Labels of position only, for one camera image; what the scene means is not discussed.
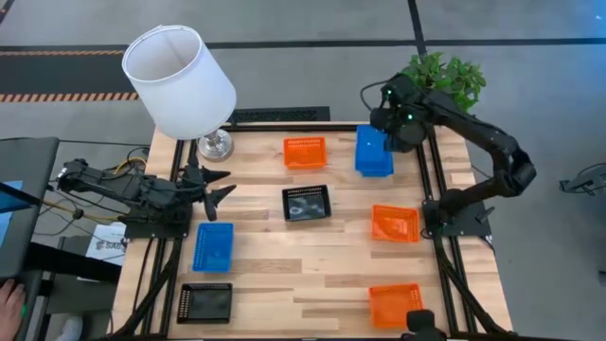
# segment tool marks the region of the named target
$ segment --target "concrete floor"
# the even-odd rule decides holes
[[[599,0],[418,3],[428,40],[606,37],[606,5]],[[414,38],[405,0],[16,0],[0,25],[0,45],[128,44],[161,24],[194,27],[207,42]],[[606,288],[597,271],[606,269],[606,199],[561,193],[558,181],[606,159],[606,45],[430,50],[482,64],[489,85],[472,112],[517,137],[539,173],[522,197],[489,202],[497,208],[490,223],[515,331],[602,340]],[[328,105],[334,120],[366,119],[358,90],[390,77],[414,53],[414,47],[213,51],[238,89],[240,108]],[[369,93],[369,100],[377,98]],[[0,137],[103,143],[150,143],[153,129],[140,102],[2,103],[0,122]],[[83,156],[99,167],[114,165],[131,148],[62,143],[56,167]],[[485,153],[473,146],[470,153],[478,169],[490,171]],[[51,219],[41,219],[39,230],[56,230]]]

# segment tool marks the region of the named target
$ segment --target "wooden tabletop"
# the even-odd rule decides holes
[[[287,170],[282,160],[283,138],[316,135],[326,138],[328,165],[321,170]],[[418,283],[424,307],[436,314],[437,327],[448,331],[433,244],[423,239],[396,243],[370,238],[372,205],[420,207],[424,194],[415,153],[394,153],[392,176],[363,178],[353,168],[355,133],[232,133],[232,137],[236,149],[228,160],[212,164],[199,157],[211,170],[232,172],[218,186],[238,185],[218,209],[219,221],[232,222],[236,228],[232,270],[229,274],[191,270],[192,236],[205,220],[203,206],[195,205],[190,237],[181,254],[169,338],[399,336],[402,330],[371,326],[368,303],[369,287],[399,283]],[[437,140],[448,187],[474,184],[465,141],[447,129],[437,130]],[[168,178],[175,145],[176,141],[156,132],[147,173]],[[187,151],[186,144],[183,162]],[[434,180],[428,146],[426,151]],[[322,184],[329,187],[332,217],[284,222],[281,191]],[[492,252],[477,238],[459,241],[470,289],[494,320],[510,329]],[[116,328],[131,314],[147,243],[133,241],[128,246],[113,310]],[[155,243],[140,299],[147,293],[154,248]],[[176,324],[181,285],[197,282],[233,283],[229,324]],[[465,330],[460,298],[454,287],[453,291],[459,329]],[[153,332],[159,328],[163,302],[161,293]]]

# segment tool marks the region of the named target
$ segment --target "lamp stand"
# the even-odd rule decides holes
[[[228,132],[217,129],[198,140],[198,150],[206,160],[221,162],[234,151],[234,143]]]

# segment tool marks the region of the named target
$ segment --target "blue basket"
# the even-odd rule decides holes
[[[386,152],[387,135],[369,125],[360,125],[356,130],[355,168],[362,176],[385,177],[394,173],[391,152]]]
[[[201,223],[193,255],[193,271],[227,273],[231,269],[234,225]]]

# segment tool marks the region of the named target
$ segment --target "white lampshade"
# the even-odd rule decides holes
[[[236,107],[236,89],[189,27],[161,26],[137,38],[124,53],[122,69],[167,136],[208,135]]]

